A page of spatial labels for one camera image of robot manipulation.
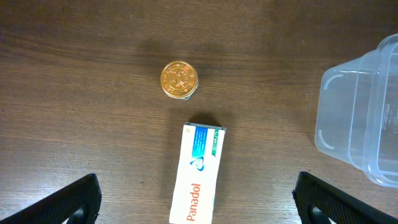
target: plastic container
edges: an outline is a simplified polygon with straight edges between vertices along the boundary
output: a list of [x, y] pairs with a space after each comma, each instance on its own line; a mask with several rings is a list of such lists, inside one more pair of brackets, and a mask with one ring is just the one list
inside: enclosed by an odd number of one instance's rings
[[315, 144], [398, 188], [398, 34], [322, 77]]

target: table surface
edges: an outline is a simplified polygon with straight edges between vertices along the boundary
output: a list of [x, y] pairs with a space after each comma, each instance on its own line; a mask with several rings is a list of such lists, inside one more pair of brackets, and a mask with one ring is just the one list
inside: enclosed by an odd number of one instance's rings
[[[300, 171], [398, 217], [314, 145], [320, 81], [398, 30], [397, 1], [1, 1], [0, 219], [88, 173], [98, 223], [168, 223], [186, 121], [226, 127], [213, 223], [300, 223]], [[186, 60], [200, 86], [167, 97]]]

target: panadol box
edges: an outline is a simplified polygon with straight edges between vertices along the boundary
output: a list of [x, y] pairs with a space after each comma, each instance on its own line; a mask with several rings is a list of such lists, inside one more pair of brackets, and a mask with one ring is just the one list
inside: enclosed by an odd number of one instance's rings
[[211, 223], [225, 131], [203, 124], [184, 125], [170, 223]]

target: blue label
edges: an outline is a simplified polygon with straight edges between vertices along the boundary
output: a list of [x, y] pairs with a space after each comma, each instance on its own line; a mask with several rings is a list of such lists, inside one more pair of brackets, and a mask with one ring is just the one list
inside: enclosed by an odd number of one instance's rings
[[195, 138], [193, 139], [192, 159], [190, 163], [199, 171], [205, 168], [205, 149], [206, 149], [207, 128], [197, 127]]
[[214, 130], [214, 139], [213, 139], [213, 149], [211, 150], [211, 155], [216, 157], [217, 153], [217, 142], [218, 142], [218, 130]]

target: logo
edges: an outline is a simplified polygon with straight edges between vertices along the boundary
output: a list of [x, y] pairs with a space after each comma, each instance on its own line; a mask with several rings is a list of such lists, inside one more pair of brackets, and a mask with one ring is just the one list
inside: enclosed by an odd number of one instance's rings
[[197, 167], [199, 171], [202, 171], [205, 168], [205, 158], [203, 156], [197, 157], [194, 161], [190, 162], [191, 165]]
[[199, 203], [199, 192], [200, 192], [200, 184], [191, 184], [193, 186], [192, 192], [190, 193], [192, 196], [191, 207], [189, 208], [189, 215], [187, 216], [187, 221], [195, 221], [195, 216], [197, 215], [197, 208]]

